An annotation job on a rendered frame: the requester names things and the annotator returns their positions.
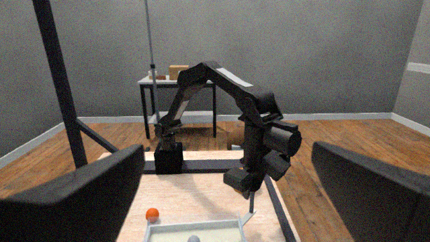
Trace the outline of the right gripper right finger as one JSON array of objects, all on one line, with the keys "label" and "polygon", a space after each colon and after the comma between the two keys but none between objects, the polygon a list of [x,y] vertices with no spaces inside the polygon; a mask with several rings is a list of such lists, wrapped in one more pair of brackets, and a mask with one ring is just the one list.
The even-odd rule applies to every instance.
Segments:
[{"label": "right gripper right finger", "polygon": [[430,176],[324,141],[310,158],[354,242],[430,242]]}]

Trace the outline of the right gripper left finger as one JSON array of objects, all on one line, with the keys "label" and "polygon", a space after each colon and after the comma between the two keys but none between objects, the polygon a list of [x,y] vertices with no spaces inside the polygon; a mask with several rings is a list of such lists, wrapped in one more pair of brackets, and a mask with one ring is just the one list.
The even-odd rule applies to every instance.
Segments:
[{"label": "right gripper left finger", "polygon": [[116,242],[145,163],[144,145],[133,144],[0,198],[0,242]]}]

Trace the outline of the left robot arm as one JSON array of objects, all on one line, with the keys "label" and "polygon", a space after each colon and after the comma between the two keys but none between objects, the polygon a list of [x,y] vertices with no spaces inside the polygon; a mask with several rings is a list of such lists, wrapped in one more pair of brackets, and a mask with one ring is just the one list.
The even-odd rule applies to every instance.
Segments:
[{"label": "left robot arm", "polygon": [[[262,168],[272,180],[279,181],[291,166],[290,157],[298,152],[302,143],[298,125],[281,121],[284,117],[270,89],[243,81],[214,60],[203,61],[179,72],[179,90],[168,113],[154,129],[155,135],[161,139],[159,151],[176,151],[175,134],[183,126],[180,118],[193,94],[200,91],[208,80],[231,95],[243,112],[238,120],[245,123],[244,141],[249,145],[268,147],[266,153],[264,151],[258,156],[255,170],[260,172]],[[271,114],[260,116],[267,112]],[[281,154],[273,153],[272,149]]]}]

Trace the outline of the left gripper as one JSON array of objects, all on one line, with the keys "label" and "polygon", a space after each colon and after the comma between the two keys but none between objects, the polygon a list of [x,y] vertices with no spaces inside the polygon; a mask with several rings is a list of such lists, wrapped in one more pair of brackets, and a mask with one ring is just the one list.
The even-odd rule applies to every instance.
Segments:
[{"label": "left gripper", "polygon": [[268,150],[265,145],[254,146],[249,145],[245,141],[240,145],[240,149],[243,149],[243,157],[240,159],[240,163],[244,164],[243,170],[237,167],[233,167],[225,174],[223,174],[223,183],[240,191],[244,199],[248,200],[253,187],[257,182],[253,181],[253,176],[257,177],[263,183],[266,173],[262,170],[258,172],[255,170],[255,164],[259,155]]}]

